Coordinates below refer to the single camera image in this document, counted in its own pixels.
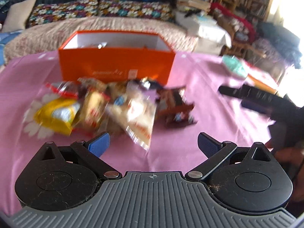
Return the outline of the yellow snack bag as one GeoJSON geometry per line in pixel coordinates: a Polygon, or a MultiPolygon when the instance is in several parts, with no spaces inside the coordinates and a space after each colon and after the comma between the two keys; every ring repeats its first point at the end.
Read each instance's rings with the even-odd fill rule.
{"type": "Polygon", "coordinates": [[[34,120],[53,132],[70,136],[80,106],[80,103],[74,99],[57,98],[38,109],[34,120]]]}

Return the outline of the brown red snack packet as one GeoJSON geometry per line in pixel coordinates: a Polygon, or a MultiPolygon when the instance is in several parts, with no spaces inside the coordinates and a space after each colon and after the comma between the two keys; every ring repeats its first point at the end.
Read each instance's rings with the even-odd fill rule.
{"type": "Polygon", "coordinates": [[[197,123],[192,111],[194,103],[187,102],[186,86],[157,90],[156,118],[163,118],[168,128],[182,128],[197,123]]]}

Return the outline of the white biscuit snack bag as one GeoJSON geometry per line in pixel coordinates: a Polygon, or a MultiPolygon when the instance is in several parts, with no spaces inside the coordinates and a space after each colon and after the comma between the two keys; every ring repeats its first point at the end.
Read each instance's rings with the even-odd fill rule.
{"type": "Polygon", "coordinates": [[[125,92],[119,93],[113,104],[106,106],[106,113],[130,139],[144,150],[151,144],[156,115],[153,103],[133,81],[126,84],[125,92]]]}

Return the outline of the cracker packet red green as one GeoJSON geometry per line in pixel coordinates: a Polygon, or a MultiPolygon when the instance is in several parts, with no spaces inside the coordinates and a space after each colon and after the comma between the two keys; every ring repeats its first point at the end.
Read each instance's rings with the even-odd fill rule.
{"type": "Polygon", "coordinates": [[[61,97],[78,98],[78,85],[72,81],[46,83],[45,86],[61,97]]]}

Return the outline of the beige nut snack packet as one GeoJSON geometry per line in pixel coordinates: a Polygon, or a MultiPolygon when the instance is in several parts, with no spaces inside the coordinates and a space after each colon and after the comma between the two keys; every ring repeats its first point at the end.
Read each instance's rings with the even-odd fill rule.
{"type": "Polygon", "coordinates": [[[78,78],[78,81],[87,89],[95,89],[99,92],[104,92],[107,89],[107,85],[105,83],[95,78],[82,77],[78,78]]]}

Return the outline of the dark purple snack packet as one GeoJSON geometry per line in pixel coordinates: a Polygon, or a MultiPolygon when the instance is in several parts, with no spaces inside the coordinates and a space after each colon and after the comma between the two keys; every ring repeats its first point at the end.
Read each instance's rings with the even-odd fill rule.
{"type": "Polygon", "coordinates": [[[158,81],[145,77],[142,79],[135,79],[133,80],[135,84],[138,85],[144,91],[151,91],[151,90],[161,90],[164,89],[164,86],[160,84],[158,81]]]}

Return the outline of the green tissue pack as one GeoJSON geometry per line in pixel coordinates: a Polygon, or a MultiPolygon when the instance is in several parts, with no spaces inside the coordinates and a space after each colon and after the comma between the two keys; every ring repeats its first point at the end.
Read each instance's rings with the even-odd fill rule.
{"type": "Polygon", "coordinates": [[[222,56],[222,65],[230,72],[233,76],[246,79],[249,74],[249,67],[243,61],[236,56],[222,56]]]}

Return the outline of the wicker chair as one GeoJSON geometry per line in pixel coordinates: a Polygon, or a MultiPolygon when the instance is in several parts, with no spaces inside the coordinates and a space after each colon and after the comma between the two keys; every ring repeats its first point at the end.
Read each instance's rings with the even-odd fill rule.
{"type": "Polygon", "coordinates": [[[211,15],[231,38],[231,46],[223,46],[220,53],[221,56],[230,55],[246,59],[247,53],[250,52],[262,58],[266,57],[265,53],[255,49],[250,43],[250,31],[243,22],[233,16],[223,14],[217,8],[211,11],[211,15]]]}

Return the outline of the white draped side table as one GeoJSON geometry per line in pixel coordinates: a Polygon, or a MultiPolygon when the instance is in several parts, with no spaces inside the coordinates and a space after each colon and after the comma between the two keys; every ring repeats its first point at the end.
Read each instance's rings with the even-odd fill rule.
{"type": "Polygon", "coordinates": [[[197,38],[194,52],[219,56],[223,47],[230,49],[232,39],[230,34],[218,25],[212,17],[197,14],[185,17],[185,13],[175,12],[176,23],[183,27],[189,36],[197,38]]]}

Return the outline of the orange cardboard shoe box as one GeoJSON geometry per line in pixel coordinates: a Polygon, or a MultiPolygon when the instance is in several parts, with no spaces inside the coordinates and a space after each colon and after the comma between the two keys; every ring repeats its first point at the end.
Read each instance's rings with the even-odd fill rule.
{"type": "Polygon", "coordinates": [[[104,83],[150,77],[165,85],[175,58],[162,36],[120,30],[76,31],[58,49],[62,78],[104,83]]]}

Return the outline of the right floral cushion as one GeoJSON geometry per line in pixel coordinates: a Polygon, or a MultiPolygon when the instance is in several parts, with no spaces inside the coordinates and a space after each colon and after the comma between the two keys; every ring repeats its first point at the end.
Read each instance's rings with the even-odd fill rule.
{"type": "Polygon", "coordinates": [[[100,0],[98,16],[150,19],[171,23],[175,21],[175,15],[170,3],[163,2],[100,0]]]}

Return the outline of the floral cushion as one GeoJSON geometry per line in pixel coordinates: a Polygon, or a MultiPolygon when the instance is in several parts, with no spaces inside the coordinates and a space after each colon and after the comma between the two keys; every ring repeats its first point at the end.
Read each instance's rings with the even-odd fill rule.
{"type": "Polygon", "coordinates": [[[175,15],[170,3],[163,2],[100,0],[98,16],[150,19],[171,23],[175,21],[175,15]]]}
{"type": "Polygon", "coordinates": [[[76,0],[60,4],[39,4],[30,14],[27,27],[63,21],[67,19],[93,17],[98,14],[98,0],[76,0]]]}

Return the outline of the left floral cushion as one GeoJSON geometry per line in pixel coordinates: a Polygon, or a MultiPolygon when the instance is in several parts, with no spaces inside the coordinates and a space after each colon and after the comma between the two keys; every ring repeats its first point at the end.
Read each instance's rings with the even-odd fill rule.
{"type": "Polygon", "coordinates": [[[63,21],[67,19],[93,17],[98,14],[98,0],[76,0],[60,4],[39,4],[30,14],[27,27],[63,21]]]}

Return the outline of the beige plain pillow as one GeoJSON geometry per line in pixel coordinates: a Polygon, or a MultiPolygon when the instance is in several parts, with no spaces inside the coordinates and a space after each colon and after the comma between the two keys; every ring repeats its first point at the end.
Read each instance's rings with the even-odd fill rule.
{"type": "Polygon", "coordinates": [[[36,0],[25,0],[12,5],[2,26],[2,32],[24,30],[36,0]]]}

